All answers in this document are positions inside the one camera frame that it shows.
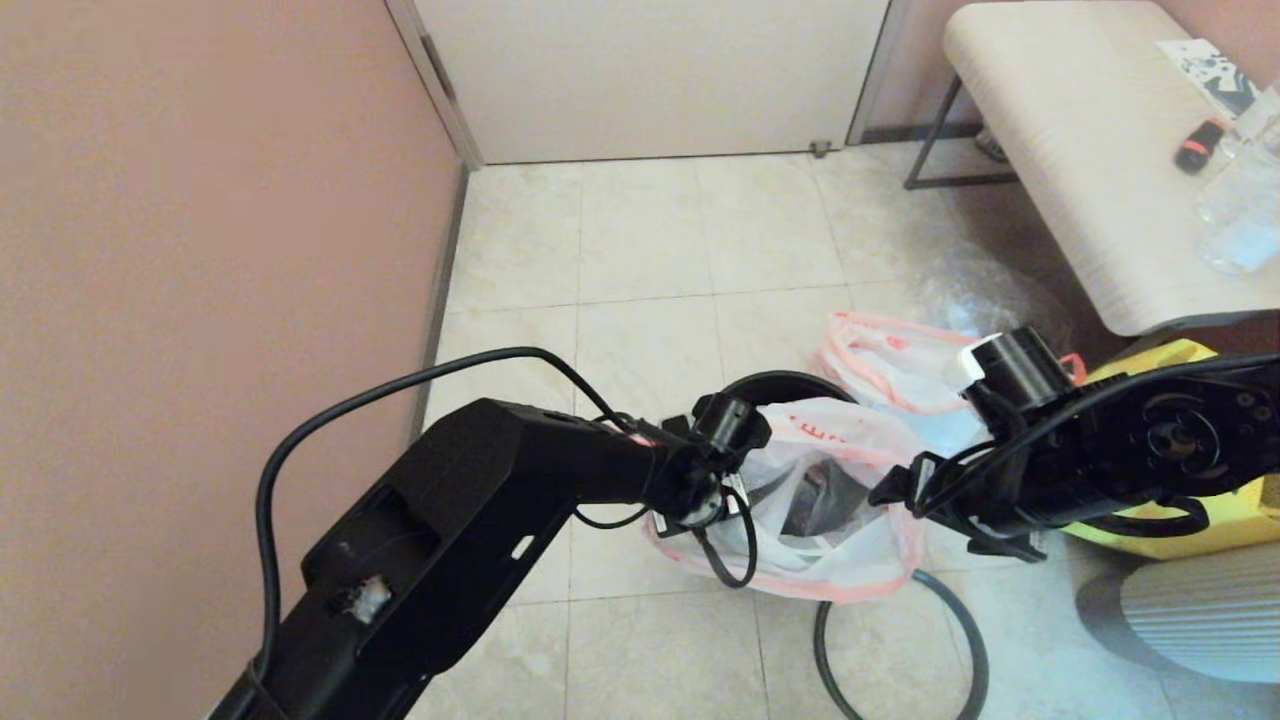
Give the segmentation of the clear plastic bottle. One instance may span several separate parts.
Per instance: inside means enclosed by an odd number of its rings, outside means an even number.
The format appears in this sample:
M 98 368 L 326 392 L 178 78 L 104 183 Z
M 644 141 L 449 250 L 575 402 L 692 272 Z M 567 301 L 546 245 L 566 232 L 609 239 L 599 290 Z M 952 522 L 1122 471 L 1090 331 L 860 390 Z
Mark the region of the clear plastic bottle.
M 1280 256 L 1280 79 L 1224 132 L 1217 165 L 1196 200 L 1201 259 L 1248 274 Z

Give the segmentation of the yellow tote bag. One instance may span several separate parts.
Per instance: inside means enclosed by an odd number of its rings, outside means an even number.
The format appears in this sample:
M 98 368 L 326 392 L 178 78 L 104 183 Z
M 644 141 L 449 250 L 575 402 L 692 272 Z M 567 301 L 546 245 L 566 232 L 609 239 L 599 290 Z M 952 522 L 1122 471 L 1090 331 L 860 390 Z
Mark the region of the yellow tote bag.
M 1120 373 L 1130 375 L 1172 366 L 1198 363 L 1217 354 L 1192 340 L 1175 340 L 1156 348 L 1111 361 L 1089 372 L 1079 354 L 1066 354 L 1060 361 L 1078 386 L 1111 378 Z M 1225 550 L 1280 541 L 1280 474 L 1261 477 L 1240 489 L 1203 498 L 1210 527 L 1192 536 L 1171 538 L 1142 538 L 1116 536 L 1082 523 L 1066 527 L 1068 536 L 1100 547 L 1115 550 L 1143 559 L 1166 561 L 1197 557 Z

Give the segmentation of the black trash bin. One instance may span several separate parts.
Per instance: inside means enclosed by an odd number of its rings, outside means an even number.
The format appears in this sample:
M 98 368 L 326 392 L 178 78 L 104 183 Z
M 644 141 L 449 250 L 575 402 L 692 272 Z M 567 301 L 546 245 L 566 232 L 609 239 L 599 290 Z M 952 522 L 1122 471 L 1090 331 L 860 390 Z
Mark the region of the black trash bin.
M 808 398 L 854 398 L 829 380 L 800 372 L 762 372 L 724 387 L 756 407 Z M 831 457 L 815 457 L 804 469 L 788 503 L 781 533 L 796 538 L 824 536 L 852 521 L 867 489 Z

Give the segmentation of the grey ribbed round object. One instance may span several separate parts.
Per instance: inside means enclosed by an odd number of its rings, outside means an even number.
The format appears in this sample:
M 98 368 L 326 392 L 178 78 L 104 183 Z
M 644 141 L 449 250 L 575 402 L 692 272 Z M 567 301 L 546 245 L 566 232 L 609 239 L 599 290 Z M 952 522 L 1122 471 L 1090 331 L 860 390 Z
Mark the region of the grey ribbed round object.
M 1280 685 L 1280 541 L 1100 575 L 1075 606 L 1094 641 L 1134 664 Z

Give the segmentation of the beige table with metal legs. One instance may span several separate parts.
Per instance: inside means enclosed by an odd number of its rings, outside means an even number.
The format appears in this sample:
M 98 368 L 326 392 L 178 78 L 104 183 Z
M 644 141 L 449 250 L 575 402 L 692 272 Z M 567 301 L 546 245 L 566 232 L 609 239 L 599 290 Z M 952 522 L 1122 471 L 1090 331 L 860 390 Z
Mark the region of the beige table with metal legs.
M 1229 275 L 1196 251 L 1208 177 L 1174 158 L 1213 111 L 1158 50 L 1185 37 L 1149 0 L 973 3 L 943 31 L 956 77 L 1120 336 L 1280 313 L 1280 260 Z

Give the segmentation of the white bag orange drawstring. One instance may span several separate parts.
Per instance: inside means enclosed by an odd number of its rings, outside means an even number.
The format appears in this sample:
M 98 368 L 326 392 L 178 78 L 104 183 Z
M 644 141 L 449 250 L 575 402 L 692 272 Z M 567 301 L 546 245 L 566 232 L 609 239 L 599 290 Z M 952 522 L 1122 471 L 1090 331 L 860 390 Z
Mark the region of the white bag orange drawstring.
M 755 591 L 795 600 L 858 603 L 893 594 L 922 560 L 922 525 L 900 505 L 876 507 L 870 489 L 923 443 L 896 416 L 837 398 L 762 410 L 771 438 L 732 478 L 756 532 L 741 519 L 707 539 L 732 579 L 756 565 Z
M 817 372 L 859 405 L 900 421 L 915 451 L 952 457 L 1009 437 L 1009 418 L 988 425 L 964 393 L 983 379 L 972 352 L 1006 333 L 961 334 L 893 316 L 831 313 L 815 352 Z

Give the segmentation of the black and orange small device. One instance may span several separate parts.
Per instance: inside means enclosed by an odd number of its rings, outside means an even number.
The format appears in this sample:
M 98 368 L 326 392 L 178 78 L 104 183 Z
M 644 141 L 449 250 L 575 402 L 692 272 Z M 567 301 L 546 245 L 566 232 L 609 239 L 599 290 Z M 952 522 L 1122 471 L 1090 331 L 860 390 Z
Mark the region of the black and orange small device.
M 1226 131 L 1228 124 L 1219 118 L 1202 122 L 1175 151 L 1175 167 L 1188 176 L 1199 174 L 1210 164 Z

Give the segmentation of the black and white leaflet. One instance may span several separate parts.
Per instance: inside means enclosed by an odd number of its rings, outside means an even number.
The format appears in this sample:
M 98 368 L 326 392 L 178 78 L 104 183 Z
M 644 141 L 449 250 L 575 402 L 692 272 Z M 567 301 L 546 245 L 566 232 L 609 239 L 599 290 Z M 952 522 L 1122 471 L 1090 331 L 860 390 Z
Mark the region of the black and white leaflet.
M 1256 86 L 1207 38 L 1156 41 L 1155 46 L 1229 120 L 1254 104 Z

